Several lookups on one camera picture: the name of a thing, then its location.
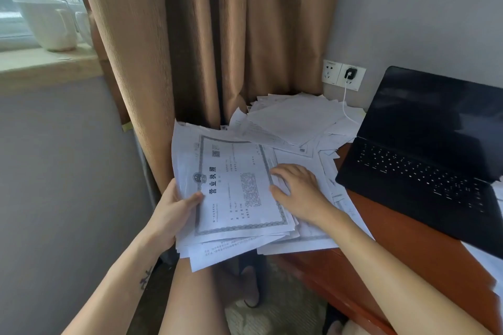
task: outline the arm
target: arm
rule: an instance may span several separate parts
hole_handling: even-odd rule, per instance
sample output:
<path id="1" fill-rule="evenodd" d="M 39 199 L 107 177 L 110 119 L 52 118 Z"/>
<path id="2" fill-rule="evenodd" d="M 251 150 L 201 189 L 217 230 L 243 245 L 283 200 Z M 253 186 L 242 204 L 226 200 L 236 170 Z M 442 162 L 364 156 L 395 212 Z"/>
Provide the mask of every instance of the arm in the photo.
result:
<path id="1" fill-rule="evenodd" d="M 298 165 L 271 173 L 290 186 L 290 195 L 271 186 L 274 198 L 298 218 L 325 231 L 369 289 L 399 335 L 489 335 L 490 332 L 335 209 L 318 189 L 316 177 Z"/>
<path id="2" fill-rule="evenodd" d="M 203 195 L 177 201 L 171 180 L 152 218 L 112 265 L 63 335 L 125 334 L 159 255 L 174 243 Z"/>

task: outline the white cable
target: white cable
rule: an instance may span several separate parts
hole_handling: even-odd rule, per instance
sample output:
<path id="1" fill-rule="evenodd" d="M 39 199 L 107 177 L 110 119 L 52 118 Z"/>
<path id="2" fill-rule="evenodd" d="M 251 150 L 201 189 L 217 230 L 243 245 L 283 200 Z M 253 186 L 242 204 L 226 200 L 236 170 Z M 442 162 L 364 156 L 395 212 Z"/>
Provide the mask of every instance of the white cable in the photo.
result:
<path id="1" fill-rule="evenodd" d="M 349 118 L 348 115 L 346 114 L 346 112 L 344 111 L 344 104 L 346 103 L 346 89 L 347 88 L 348 88 L 348 79 L 346 79 L 346 83 L 344 84 L 343 113 L 346 116 L 346 118 L 348 118 L 350 121 L 355 122 L 357 125 L 359 125 L 360 123 L 356 122 L 354 119 Z"/>

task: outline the wrist tattoo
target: wrist tattoo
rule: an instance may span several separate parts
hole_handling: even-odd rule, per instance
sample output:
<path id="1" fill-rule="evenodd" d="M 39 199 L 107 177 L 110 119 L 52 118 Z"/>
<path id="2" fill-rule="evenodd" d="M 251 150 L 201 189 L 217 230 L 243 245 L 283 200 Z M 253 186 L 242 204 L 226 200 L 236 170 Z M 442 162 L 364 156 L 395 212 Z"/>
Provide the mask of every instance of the wrist tattoo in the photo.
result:
<path id="1" fill-rule="evenodd" d="M 152 269 L 154 266 L 151 266 L 150 269 L 145 270 L 145 277 L 143 277 L 140 281 L 141 289 L 145 290 L 145 287 L 147 286 L 148 279 L 150 278 L 150 275 L 152 274 Z"/>

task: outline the bare thigh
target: bare thigh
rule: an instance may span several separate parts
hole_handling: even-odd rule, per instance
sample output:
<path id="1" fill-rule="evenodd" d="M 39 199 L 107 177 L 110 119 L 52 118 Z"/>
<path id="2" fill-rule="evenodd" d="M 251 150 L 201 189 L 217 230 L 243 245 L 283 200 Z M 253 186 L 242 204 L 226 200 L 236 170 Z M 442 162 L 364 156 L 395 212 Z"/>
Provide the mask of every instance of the bare thigh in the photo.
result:
<path id="1" fill-rule="evenodd" d="M 160 335 L 229 335 L 213 268 L 192 273 L 188 258 L 174 272 Z"/>

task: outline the red-brown table surface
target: red-brown table surface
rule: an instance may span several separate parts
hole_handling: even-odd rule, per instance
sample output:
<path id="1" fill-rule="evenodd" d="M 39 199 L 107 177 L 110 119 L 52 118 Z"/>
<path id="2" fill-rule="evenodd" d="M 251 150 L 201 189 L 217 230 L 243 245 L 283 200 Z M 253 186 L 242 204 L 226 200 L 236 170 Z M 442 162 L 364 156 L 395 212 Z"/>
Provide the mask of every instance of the red-brown table surface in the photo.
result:
<path id="1" fill-rule="evenodd" d="M 349 147 L 339 149 L 338 168 Z M 348 194 L 378 243 L 491 332 L 503 335 L 494 278 L 460 241 L 357 193 Z M 395 334 L 340 249 L 272 257 L 369 333 Z"/>

